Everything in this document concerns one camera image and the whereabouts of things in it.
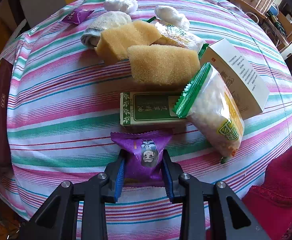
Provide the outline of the purple snack packet with cartoon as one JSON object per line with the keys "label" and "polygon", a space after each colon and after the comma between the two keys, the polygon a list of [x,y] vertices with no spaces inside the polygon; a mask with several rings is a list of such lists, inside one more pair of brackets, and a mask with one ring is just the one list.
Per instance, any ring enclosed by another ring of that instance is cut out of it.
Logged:
{"label": "purple snack packet with cartoon", "polygon": [[128,187],[162,186],[163,150],[173,136],[171,129],[139,134],[110,133],[111,140],[128,152],[124,183]]}

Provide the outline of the green rice cracker packet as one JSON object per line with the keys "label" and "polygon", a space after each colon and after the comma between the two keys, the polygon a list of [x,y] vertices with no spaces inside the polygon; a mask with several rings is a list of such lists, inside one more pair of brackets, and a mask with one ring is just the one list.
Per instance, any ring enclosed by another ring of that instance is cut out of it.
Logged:
{"label": "green rice cracker packet", "polygon": [[242,142],[245,124],[220,73],[205,63],[186,85],[173,107],[179,118],[190,121],[221,155],[224,164]]}

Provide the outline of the green white small box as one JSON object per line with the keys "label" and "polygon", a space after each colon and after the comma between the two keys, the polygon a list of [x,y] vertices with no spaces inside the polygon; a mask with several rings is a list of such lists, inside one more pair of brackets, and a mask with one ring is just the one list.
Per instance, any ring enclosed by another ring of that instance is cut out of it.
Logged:
{"label": "green white small box", "polygon": [[123,92],[120,94],[120,124],[129,126],[152,126],[183,124],[173,108],[180,94],[176,92]]}

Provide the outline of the yellow sponge block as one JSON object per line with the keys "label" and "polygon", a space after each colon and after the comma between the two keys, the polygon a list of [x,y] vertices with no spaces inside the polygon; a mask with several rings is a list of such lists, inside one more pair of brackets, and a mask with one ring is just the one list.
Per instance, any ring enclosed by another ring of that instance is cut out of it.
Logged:
{"label": "yellow sponge block", "polygon": [[130,46],[149,46],[161,36],[153,24],[137,20],[102,31],[95,52],[105,65],[113,65],[128,58]]}
{"label": "yellow sponge block", "polygon": [[197,52],[182,47],[130,46],[128,59],[134,81],[147,86],[180,87],[200,70]]}

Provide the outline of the white knit sock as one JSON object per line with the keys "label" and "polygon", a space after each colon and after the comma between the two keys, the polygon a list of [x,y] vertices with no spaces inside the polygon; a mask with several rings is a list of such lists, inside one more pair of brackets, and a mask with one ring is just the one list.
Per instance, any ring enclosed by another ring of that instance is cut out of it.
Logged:
{"label": "white knit sock", "polygon": [[85,46],[90,48],[97,47],[102,31],[117,28],[128,23],[131,23],[131,17],[128,14],[121,11],[106,12],[98,16],[87,26],[80,40]]}

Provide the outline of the white plastic bag ball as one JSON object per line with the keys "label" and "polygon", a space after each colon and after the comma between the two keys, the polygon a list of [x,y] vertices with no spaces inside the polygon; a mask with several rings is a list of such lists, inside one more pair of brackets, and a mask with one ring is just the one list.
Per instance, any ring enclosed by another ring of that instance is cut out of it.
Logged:
{"label": "white plastic bag ball", "polygon": [[105,0],[103,3],[106,11],[120,11],[128,15],[135,13],[138,9],[137,0]]}
{"label": "white plastic bag ball", "polygon": [[160,20],[170,23],[174,26],[177,26],[183,30],[189,30],[190,22],[186,16],[180,12],[178,12],[175,8],[166,6],[166,5],[158,5],[155,8],[155,15]]}

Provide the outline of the red cloth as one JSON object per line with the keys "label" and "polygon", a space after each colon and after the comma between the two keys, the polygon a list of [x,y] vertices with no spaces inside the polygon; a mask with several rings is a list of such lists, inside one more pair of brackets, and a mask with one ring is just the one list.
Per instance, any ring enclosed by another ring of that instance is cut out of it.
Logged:
{"label": "red cloth", "polygon": [[270,239],[292,239],[292,146],[267,165],[264,182],[242,202]]}

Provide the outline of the dark red box lid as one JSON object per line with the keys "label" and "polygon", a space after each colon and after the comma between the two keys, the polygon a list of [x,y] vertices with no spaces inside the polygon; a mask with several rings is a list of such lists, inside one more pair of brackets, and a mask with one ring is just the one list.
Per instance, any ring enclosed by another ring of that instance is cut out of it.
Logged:
{"label": "dark red box lid", "polygon": [[0,167],[11,165],[11,152],[7,137],[7,104],[13,65],[0,61]]}

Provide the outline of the white cardboard box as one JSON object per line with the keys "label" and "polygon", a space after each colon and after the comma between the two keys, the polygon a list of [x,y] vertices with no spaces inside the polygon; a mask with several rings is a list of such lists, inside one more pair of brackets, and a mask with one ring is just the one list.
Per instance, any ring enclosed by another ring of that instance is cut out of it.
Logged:
{"label": "white cardboard box", "polygon": [[220,73],[244,120],[263,112],[269,90],[249,61],[225,38],[204,44],[200,63],[209,62]]}

